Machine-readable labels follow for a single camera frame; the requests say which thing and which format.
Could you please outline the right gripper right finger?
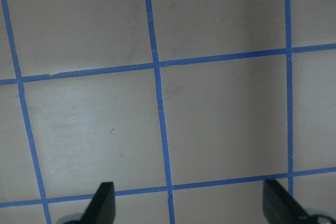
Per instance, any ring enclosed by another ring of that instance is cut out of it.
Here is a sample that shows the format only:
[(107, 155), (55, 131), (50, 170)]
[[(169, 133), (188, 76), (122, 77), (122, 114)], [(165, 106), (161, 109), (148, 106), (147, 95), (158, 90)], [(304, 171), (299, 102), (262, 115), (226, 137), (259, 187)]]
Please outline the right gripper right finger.
[(270, 224), (308, 223), (309, 215), (275, 179), (263, 182), (263, 214)]

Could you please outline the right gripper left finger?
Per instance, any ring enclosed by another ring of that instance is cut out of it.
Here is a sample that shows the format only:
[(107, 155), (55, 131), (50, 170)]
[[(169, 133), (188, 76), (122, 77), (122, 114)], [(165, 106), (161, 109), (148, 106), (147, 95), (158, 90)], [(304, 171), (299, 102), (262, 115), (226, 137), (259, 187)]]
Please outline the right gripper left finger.
[(113, 224), (116, 216), (115, 203), (113, 182), (101, 183), (79, 223)]

